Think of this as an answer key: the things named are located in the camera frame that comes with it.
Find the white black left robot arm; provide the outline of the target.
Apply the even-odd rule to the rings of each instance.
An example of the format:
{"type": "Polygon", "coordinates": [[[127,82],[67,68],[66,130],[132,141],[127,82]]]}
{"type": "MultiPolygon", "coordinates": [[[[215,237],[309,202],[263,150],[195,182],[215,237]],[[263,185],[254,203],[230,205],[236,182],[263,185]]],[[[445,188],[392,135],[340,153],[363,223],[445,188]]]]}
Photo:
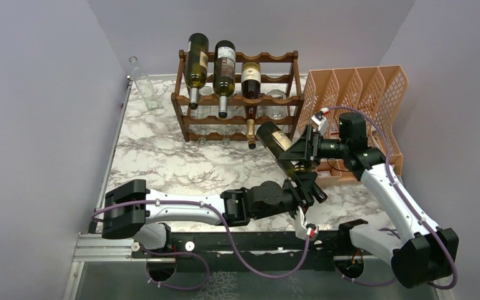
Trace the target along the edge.
{"type": "Polygon", "coordinates": [[[265,181],[251,188],[228,189],[220,194],[187,196],[167,194],[146,186],[146,180],[133,179],[106,193],[102,215],[102,238],[132,238],[155,256],[171,250],[168,222],[196,222],[212,226],[240,227],[258,220],[289,213],[300,230],[312,226],[306,211],[327,195],[316,184],[317,176],[304,173],[283,184],[265,181]]]}

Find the green wine bottle cream label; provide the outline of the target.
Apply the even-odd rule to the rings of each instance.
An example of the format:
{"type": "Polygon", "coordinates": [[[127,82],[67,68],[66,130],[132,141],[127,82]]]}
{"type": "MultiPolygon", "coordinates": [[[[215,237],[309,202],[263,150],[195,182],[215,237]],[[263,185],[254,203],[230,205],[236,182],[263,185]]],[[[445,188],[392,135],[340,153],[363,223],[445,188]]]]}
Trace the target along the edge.
{"type": "MultiPolygon", "coordinates": [[[[260,127],[256,131],[256,136],[259,141],[261,141],[261,143],[264,145],[264,147],[270,151],[270,153],[275,159],[275,162],[283,170],[285,175],[293,182],[294,174],[296,171],[315,172],[317,174],[312,162],[280,161],[278,159],[278,156],[285,150],[289,149],[291,145],[295,142],[292,142],[291,139],[286,134],[284,134],[284,132],[280,128],[278,128],[278,126],[273,122],[268,121],[260,125],[260,127]]],[[[323,203],[328,198],[328,196],[317,185],[317,183],[316,186],[317,188],[319,188],[319,198],[317,199],[317,201],[319,203],[323,203]]]]}

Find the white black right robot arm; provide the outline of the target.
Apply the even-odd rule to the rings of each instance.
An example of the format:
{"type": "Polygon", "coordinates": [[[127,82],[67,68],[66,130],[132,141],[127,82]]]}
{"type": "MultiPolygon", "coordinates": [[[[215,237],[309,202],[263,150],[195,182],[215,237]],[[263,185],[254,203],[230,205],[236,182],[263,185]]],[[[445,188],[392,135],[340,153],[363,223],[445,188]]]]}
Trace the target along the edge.
{"type": "Polygon", "coordinates": [[[321,159],[342,159],[345,167],[376,198],[394,224],[390,236],[368,224],[353,224],[336,236],[343,254],[363,249],[391,266],[395,278],[406,288],[429,284],[452,289],[459,279],[455,265],[459,238],[451,228],[443,229],[416,203],[389,163],[390,154],[368,145],[366,124],[372,120],[357,109],[346,109],[339,117],[339,139],[323,138],[328,108],[313,117],[321,128],[307,126],[295,143],[278,154],[278,162],[297,162],[304,167],[321,159]]]}

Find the clear glass bottle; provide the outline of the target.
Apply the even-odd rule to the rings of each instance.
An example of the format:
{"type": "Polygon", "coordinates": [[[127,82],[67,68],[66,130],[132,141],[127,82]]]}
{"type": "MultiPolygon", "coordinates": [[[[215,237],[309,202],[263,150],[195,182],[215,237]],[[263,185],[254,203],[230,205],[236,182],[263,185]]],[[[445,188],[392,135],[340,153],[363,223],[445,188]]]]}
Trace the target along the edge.
{"type": "Polygon", "coordinates": [[[158,96],[154,90],[148,73],[143,69],[136,56],[131,56],[128,61],[133,67],[132,78],[136,85],[136,89],[142,97],[147,109],[159,109],[158,96]]]}

